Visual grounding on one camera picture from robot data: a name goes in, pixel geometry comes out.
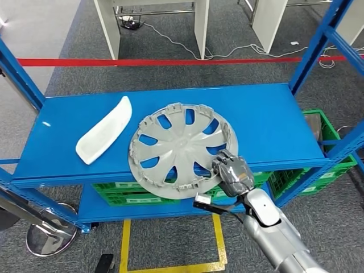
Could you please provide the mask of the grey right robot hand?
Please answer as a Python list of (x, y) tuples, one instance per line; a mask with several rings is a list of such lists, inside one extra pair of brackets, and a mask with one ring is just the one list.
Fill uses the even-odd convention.
[(221, 180), (218, 186), (228, 197), (245, 195), (254, 188), (253, 172), (246, 161), (227, 149), (217, 152), (212, 169)]

